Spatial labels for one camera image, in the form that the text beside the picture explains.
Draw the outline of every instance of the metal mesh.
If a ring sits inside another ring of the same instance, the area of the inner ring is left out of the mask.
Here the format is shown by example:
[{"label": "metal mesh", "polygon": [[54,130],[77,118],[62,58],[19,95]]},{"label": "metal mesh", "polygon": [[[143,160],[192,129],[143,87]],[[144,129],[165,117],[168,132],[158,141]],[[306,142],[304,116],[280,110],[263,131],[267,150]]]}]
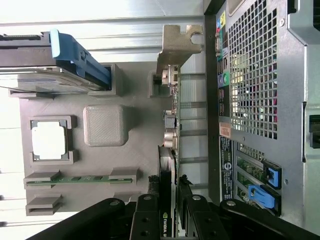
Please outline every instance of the metal mesh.
[{"label": "metal mesh", "polygon": [[277,139],[277,10],[257,0],[228,34],[231,127]]},{"label": "metal mesh", "polygon": [[241,144],[241,143],[238,143],[237,144],[237,149],[238,151],[258,160],[258,161],[262,161],[262,160],[265,160],[265,154],[261,151],[258,151],[252,147],[248,147],[244,144]]}]

